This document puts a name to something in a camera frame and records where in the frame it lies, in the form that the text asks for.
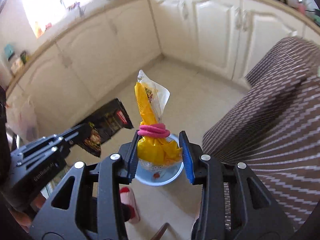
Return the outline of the left hand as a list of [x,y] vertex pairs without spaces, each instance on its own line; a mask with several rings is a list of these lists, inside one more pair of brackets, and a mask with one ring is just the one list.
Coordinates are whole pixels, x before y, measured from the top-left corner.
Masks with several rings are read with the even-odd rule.
[[[44,205],[46,198],[40,192],[33,200],[31,207],[36,207],[37,211]],[[33,219],[26,213],[19,212],[15,209],[11,209],[10,213],[16,220],[16,222],[22,227],[22,229],[28,233]]]

